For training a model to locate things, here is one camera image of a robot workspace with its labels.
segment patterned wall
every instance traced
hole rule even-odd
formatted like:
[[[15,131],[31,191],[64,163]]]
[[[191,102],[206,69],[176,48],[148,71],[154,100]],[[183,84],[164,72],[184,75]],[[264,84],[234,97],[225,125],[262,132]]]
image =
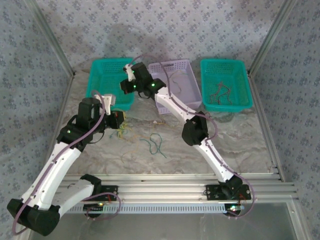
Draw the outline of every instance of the patterned wall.
[[[320,3],[298,0],[255,77],[282,167],[320,239]]]
[[[75,69],[149,53],[243,60],[249,68],[283,0],[37,0]]]
[[[11,239],[11,198],[44,163],[68,84],[23,0],[0,1],[0,240]]]

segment green wire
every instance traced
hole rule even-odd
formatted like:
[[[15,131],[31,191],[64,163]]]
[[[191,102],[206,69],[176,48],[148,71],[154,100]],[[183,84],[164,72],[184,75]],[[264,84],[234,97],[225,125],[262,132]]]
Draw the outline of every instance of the green wire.
[[[158,135],[158,136],[160,137],[160,144],[159,144],[159,146],[157,145],[157,143],[156,143],[154,140],[152,140],[152,138],[151,138],[152,135]],[[155,154],[157,154],[157,153],[159,152],[159,153],[162,154],[162,156],[164,156],[165,158],[167,158],[166,155],[164,155],[164,154],[161,152],[161,150],[160,150],[161,144],[162,144],[162,137],[161,137],[161,135],[158,134],[158,133],[152,133],[152,134],[150,135],[149,140],[154,143],[154,145],[155,145],[155,147],[156,147],[156,152],[152,152],[152,150],[151,150],[151,147],[152,147],[152,146],[151,146],[151,143],[150,143],[148,140],[140,139],[140,141],[145,141],[145,142],[147,142],[147,143],[149,144],[149,152],[150,152],[152,155],[155,155]]]

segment lavender plastic basket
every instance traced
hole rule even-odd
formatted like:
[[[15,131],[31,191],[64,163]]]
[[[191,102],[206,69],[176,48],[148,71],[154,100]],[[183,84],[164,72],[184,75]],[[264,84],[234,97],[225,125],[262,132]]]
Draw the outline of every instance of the lavender plastic basket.
[[[188,59],[162,62],[170,78],[171,92],[191,109],[197,109],[202,103],[200,89]],[[151,63],[148,70],[154,79],[160,79],[167,84],[167,77],[159,63]],[[155,102],[159,114],[170,111]]]

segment work surface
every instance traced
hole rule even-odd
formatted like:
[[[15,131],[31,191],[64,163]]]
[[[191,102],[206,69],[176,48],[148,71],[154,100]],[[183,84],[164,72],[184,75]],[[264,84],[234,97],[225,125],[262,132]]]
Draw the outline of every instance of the work surface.
[[[85,97],[89,74],[77,72],[66,103],[62,126],[78,112]],[[256,111],[253,108],[240,113],[210,113],[218,126],[213,140],[225,161],[239,173],[270,173],[272,162],[267,151]],[[87,145],[68,174],[211,174],[206,160],[181,138],[183,123],[172,114],[159,115],[152,99],[135,96],[134,104],[126,112],[125,130],[121,135],[107,129],[96,144]],[[209,135],[214,127],[208,123]],[[152,133],[162,137],[163,155],[149,140]],[[159,145],[160,137],[152,135]],[[101,134],[94,136],[99,140]]]

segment purple wire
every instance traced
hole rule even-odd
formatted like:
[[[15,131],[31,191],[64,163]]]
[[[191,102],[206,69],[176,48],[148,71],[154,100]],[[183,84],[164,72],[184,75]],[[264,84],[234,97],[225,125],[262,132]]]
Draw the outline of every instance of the purple wire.
[[[211,148],[210,144],[208,143],[209,140],[214,139],[214,138],[217,136],[217,134],[218,134],[218,126],[217,126],[216,122],[215,122],[212,118],[210,118],[210,117],[208,117],[208,116],[206,116],[206,115],[199,114],[199,113],[197,113],[197,112],[189,112],[188,110],[186,110],[183,106],[181,106],[181,105],[172,97],[172,93],[171,93],[171,90],[170,90],[170,79],[169,79],[169,75],[168,75],[165,67],[163,66],[163,64],[162,64],[156,57],[154,57],[154,56],[152,56],[152,55],[149,55],[149,54],[141,54],[141,55],[135,57],[135,58],[131,61],[130,65],[132,65],[132,63],[133,63],[134,61],[136,61],[137,59],[139,59],[139,58],[141,58],[141,57],[149,57],[149,58],[152,58],[152,59],[154,59],[157,63],[160,64],[160,66],[161,66],[161,68],[162,68],[162,70],[163,70],[163,72],[164,72],[164,74],[165,74],[165,76],[166,76],[166,79],[167,79],[167,86],[168,86],[169,97],[171,98],[171,100],[172,100],[181,110],[183,110],[184,112],[186,112],[186,113],[188,113],[188,114],[192,114],[192,115],[195,115],[195,116],[199,116],[199,117],[205,118],[206,120],[209,120],[209,121],[213,124],[214,130],[215,130],[215,131],[214,131],[214,135],[213,135],[212,137],[209,137],[208,139],[206,139],[206,140],[205,140],[205,144],[209,147],[211,153],[212,153],[213,156],[216,158],[216,160],[217,160],[227,171],[229,171],[230,173],[232,173],[232,174],[234,174],[235,176],[237,176],[238,178],[240,178],[243,182],[246,182],[247,185],[249,186],[249,188],[251,189],[251,192],[252,192],[252,204],[251,204],[249,210],[248,210],[245,214],[239,216],[239,218],[244,217],[245,215],[247,215],[248,213],[250,213],[251,210],[252,210],[253,207],[254,207],[254,204],[255,204],[255,196],[256,196],[256,193],[255,193],[255,191],[254,191],[253,186],[251,185],[251,183],[250,183],[247,179],[245,179],[243,176],[240,176],[238,173],[236,173],[235,171],[231,170],[227,165],[225,165],[225,164],[223,163],[223,161],[218,158],[218,156],[215,154],[214,150]]]
[[[17,227],[17,223],[18,223],[18,219],[21,215],[21,213],[23,212],[23,210],[26,208],[26,206],[30,203],[31,196],[34,196],[36,194],[36,192],[38,191],[39,187],[41,186],[41,184],[43,183],[43,181],[45,180],[45,178],[47,177],[48,173],[50,172],[51,168],[55,165],[55,162],[57,161],[57,159],[69,148],[71,148],[73,145],[77,144],[78,142],[82,141],[83,139],[85,139],[87,136],[89,136],[91,133],[93,133],[93,131],[99,126],[99,124],[102,122],[103,118],[104,118],[104,113],[106,111],[106,106],[105,106],[105,102],[103,97],[101,96],[101,94],[96,91],[96,90],[92,90],[91,95],[93,95],[94,93],[96,93],[102,103],[102,114],[99,118],[99,120],[97,121],[97,123],[83,136],[79,137],[77,140],[74,140],[72,143],[70,143],[68,146],[66,146],[64,149],[62,149],[56,156],[55,158],[51,161],[51,164],[48,166],[48,168],[45,170],[45,172],[43,173],[42,177],[40,178],[40,180],[38,181],[38,183],[36,184],[36,186],[34,187],[34,190],[32,191],[32,193],[30,194],[30,197],[25,201],[25,203],[21,206],[21,208],[19,209],[19,211],[17,212],[14,220],[13,220],[13,224],[12,224],[12,233],[14,236],[17,236],[21,233],[23,233],[25,230],[27,230],[27,227],[22,229],[19,232],[16,232],[16,227]]]
[[[98,193],[97,195],[89,196],[89,197],[83,199],[82,201],[87,201],[87,200],[94,199],[94,198],[96,198],[96,197],[100,197],[100,196],[103,196],[103,195],[112,195],[112,196],[114,196],[114,197],[118,200],[119,206],[118,206],[118,209],[116,210],[116,212],[115,212],[112,216],[107,216],[107,217],[103,217],[103,218],[92,218],[92,217],[89,217],[89,212],[90,212],[90,210],[94,208],[94,206],[92,206],[92,207],[89,207],[89,208],[86,210],[85,215],[87,216],[87,218],[92,219],[92,220],[94,220],[94,221],[95,221],[95,220],[103,221],[103,220],[113,219],[115,216],[117,216],[117,215],[119,214],[119,212],[120,212],[120,210],[121,210],[121,205],[122,205],[121,199],[120,199],[120,197],[119,197],[117,194],[114,194],[113,192]]]

